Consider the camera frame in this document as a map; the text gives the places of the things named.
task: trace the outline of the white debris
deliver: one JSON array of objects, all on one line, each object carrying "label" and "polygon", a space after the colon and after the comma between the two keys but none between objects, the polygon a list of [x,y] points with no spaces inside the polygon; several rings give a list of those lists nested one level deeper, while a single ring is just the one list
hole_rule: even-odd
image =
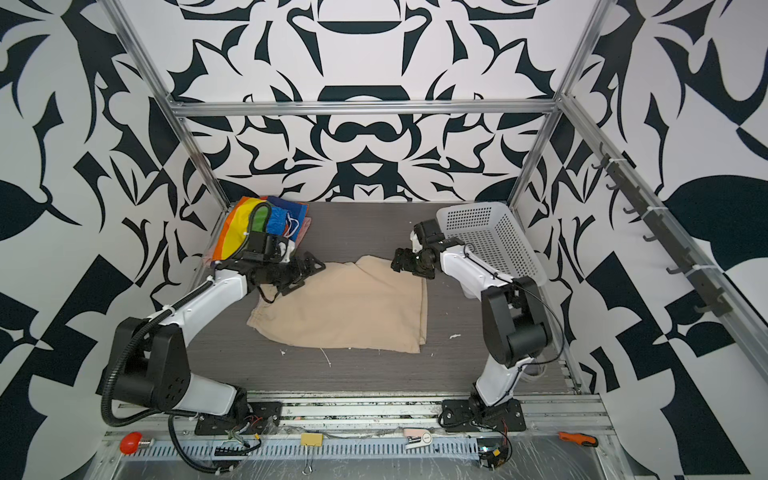
[{"label": "white debris", "polygon": [[323,349],[320,349],[320,352],[323,352],[323,355],[326,357],[326,360],[328,361],[328,368],[331,368],[331,361],[328,359],[328,356],[326,355],[326,351]]}]

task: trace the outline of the red knob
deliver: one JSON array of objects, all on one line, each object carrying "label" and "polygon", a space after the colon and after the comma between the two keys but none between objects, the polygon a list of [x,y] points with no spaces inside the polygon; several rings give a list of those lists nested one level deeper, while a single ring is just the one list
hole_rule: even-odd
[{"label": "red knob", "polygon": [[141,434],[139,432],[131,432],[123,437],[120,442],[120,451],[125,455],[136,453],[139,449],[139,442],[141,441]]}]

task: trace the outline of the perforated basket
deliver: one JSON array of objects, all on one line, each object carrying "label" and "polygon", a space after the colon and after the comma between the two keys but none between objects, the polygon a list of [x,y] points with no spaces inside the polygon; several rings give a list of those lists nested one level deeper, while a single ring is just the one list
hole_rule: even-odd
[{"label": "perforated basket", "polygon": [[509,208],[500,202],[461,204],[437,210],[445,237],[471,244],[472,252],[501,273],[531,277],[537,285],[547,275]]}]

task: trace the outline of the black and white patterned wall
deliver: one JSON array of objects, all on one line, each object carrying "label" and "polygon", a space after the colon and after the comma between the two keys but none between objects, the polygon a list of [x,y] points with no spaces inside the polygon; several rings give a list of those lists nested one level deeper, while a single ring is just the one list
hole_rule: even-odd
[{"label": "black and white patterned wall", "polygon": [[104,434],[116,325],[182,296],[220,208],[94,0],[0,7],[3,478]]},{"label": "black and white patterned wall", "polygon": [[[594,0],[124,2],[178,101],[551,98]],[[538,114],[196,118],[230,200],[505,200]]]},{"label": "black and white patterned wall", "polygon": [[[768,243],[764,2],[620,0],[576,87],[763,318]],[[563,120],[518,205],[585,385],[640,474],[768,476],[768,385]]]},{"label": "black and white patterned wall", "polygon": [[552,97],[595,0],[130,0],[183,101]]},{"label": "black and white patterned wall", "polygon": [[189,119],[230,200],[507,200],[542,114]]}]

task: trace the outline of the folded cloth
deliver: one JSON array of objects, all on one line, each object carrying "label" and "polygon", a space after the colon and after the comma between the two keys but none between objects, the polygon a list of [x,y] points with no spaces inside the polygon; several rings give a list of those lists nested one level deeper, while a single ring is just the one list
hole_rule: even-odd
[{"label": "folded cloth", "polygon": [[[273,286],[262,289],[273,298]],[[371,256],[326,263],[288,296],[271,304],[260,301],[248,325],[293,346],[419,353],[427,336],[426,281]]]}]

